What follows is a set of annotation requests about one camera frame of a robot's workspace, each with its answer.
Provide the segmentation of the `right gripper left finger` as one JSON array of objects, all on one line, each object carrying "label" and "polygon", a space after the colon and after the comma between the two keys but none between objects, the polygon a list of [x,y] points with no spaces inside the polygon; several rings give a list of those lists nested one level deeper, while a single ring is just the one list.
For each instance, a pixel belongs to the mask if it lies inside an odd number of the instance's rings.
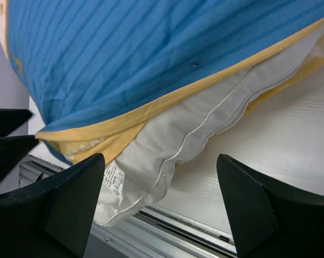
[{"label": "right gripper left finger", "polygon": [[95,154],[0,195],[0,257],[83,257],[105,170]]}]

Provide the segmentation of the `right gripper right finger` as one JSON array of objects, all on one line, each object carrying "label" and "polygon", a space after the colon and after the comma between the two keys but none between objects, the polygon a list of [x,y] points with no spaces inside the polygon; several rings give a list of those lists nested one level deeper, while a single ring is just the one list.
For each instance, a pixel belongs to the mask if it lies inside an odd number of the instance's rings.
[{"label": "right gripper right finger", "polygon": [[324,196],[226,154],[217,174],[238,257],[324,257]]}]

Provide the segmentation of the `blue Pikachu pillowcase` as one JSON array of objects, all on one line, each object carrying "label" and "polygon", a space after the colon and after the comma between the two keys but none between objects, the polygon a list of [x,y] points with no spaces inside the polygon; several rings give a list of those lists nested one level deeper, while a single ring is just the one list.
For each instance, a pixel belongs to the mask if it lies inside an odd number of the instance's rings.
[{"label": "blue Pikachu pillowcase", "polygon": [[0,43],[68,164],[324,25],[324,1],[0,1]]}]

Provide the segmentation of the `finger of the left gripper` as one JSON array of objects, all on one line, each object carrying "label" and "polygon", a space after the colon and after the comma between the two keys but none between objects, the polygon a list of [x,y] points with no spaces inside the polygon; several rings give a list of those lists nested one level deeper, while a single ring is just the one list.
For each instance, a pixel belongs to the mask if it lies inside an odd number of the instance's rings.
[{"label": "finger of the left gripper", "polygon": [[0,137],[7,137],[31,117],[28,109],[0,109]]},{"label": "finger of the left gripper", "polygon": [[0,137],[0,183],[38,143],[33,135]]}]

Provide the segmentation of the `white pillow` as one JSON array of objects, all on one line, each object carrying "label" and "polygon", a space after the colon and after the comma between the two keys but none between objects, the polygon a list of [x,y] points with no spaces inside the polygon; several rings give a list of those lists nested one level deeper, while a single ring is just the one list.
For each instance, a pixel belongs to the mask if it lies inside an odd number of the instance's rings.
[{"label": "white pillow", "polygon": [[214,84],[151,119],[106,160],[94,220],[113,226],[167,193],[175,167],[194,159],[215,134],[324,63],[324,25],[280,53]]}]

